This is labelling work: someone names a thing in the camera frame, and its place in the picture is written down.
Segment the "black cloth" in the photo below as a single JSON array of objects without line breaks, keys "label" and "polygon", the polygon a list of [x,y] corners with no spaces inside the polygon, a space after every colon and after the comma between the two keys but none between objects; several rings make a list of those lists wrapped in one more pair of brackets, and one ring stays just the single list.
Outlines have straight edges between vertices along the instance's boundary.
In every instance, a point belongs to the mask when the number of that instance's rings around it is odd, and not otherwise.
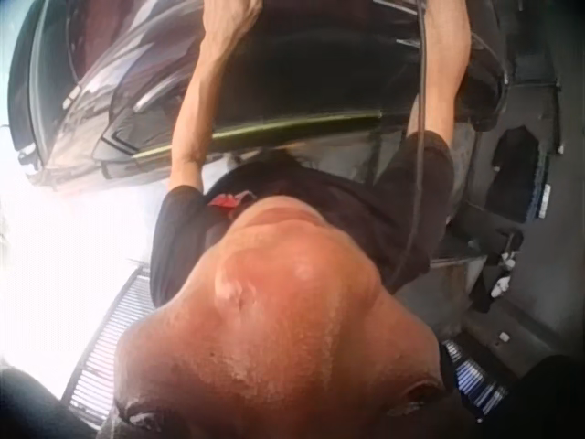
[{"label": "black cloth", "polygon": [[492,160],[499,171],[487,192],[486,209],[520,224],[537,218],[548,168],[538,145],[525,126],[502,135]]},{"label": "black cloth", "polygon": [[[410,234],[416,180],[418,135],[408,137],[374,187],[302,167],[276,155],[224,176],[207,194],[192,187],[171,191],[154,233],[151,294],[154,305],[169,302],[199,258],[229,228],[225,211],[208,203],[221,194],[252,192],[257,199],[275,195],[298,198],[345,231],[378,267],[390,292],[429,270],[431,255],[444,233],[453,186],[453,163],[445,142],[425,133],[420,225],[407,263],[396,284],[394,270]],[[242,211],[249,204],[244,204]]]},{"label": "black cloth", "polygon": [[95,431],[26,373],[6,368],[0,370],[0,437],[91,439]]}]

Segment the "car hood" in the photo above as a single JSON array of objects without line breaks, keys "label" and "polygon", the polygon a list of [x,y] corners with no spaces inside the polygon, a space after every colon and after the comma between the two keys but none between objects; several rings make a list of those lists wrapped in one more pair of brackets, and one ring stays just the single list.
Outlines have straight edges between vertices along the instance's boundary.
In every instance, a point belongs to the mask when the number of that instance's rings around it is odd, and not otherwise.
[{"label": "car hood", "polygon": [[[116,130],[161,101],[170,107],[148,120],[160,125],[148,147],[168,145],[205,34],[203,2],[57,0],[48,2],[46,16],[64,2],[69,68],[78,85],[60,99],[52,92],[62,117],[51,124],[58,129],[46,141],[46,167],[142,154],[142,145]],[[470,1],[469,8],[473,55],[457,115],[479,123],[499,112],[505,63],[491,0]],[[226,69],[216,132],[348,114],[405,123],[418,92],[419,46],[410,0],[264,0]],[[33,92],[42,101],[44,92]]]}]

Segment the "man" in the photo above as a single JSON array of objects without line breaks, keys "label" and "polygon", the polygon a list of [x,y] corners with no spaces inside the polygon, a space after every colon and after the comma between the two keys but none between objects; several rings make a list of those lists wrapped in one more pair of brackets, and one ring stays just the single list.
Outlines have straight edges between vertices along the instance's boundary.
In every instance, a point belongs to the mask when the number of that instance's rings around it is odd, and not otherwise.
[{"label": "man", "polygon": [[[114,409],[101,434],[464,435],[469,419],[447,358],[392,295],[429,269],[444,232],[454,101],[471,46],[465,1],[428,4],[424,192],[400,273],[415,191],[416,103],[408,136],[373,189],[280,156],[242,166],[202,194],[222,73],[260,11],[261,0],[205,2],[207,34],[176,123],[170,192],[154,237],[159,309],[120,342]],[[222,199],[241,203],[226,212]]]}]

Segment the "man's eye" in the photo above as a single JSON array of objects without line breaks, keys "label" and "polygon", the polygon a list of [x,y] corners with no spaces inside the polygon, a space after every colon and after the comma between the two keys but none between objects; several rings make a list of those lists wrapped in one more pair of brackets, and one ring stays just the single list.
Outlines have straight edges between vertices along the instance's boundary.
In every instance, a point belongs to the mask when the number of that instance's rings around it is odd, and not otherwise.
[{"label": "man's eye", "polygon": [[165,416],[161,413],[136,414],[130,416],[128,422],[134,427],[155,433],[162,433],[165,428]]},{"label": "man's eye", "polygon": [[177,439],[188,437],[188,427],[178,416],[167,412],[144,412],[128,417],[128,423],[151,433],[165,434]]}]

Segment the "grille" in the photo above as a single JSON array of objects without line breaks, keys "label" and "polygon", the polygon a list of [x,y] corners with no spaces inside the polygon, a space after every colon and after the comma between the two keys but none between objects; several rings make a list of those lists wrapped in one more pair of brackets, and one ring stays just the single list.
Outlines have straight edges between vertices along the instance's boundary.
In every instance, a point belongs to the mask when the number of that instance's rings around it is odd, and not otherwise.
[{"label": "grille", "polygon": [[150,273],[139,268],[118,294],[91,341],[62,398],[82,421],[100,429],[113,401],[113,360],[118,340],[134,322],[154,311]]},{"label": "grille", "polygon": [[507,395],[507,389],[490,379],[485,370],[467,358],[455,342],[446,341],[443,345],[455,364],[459,391],[486,416]]}]

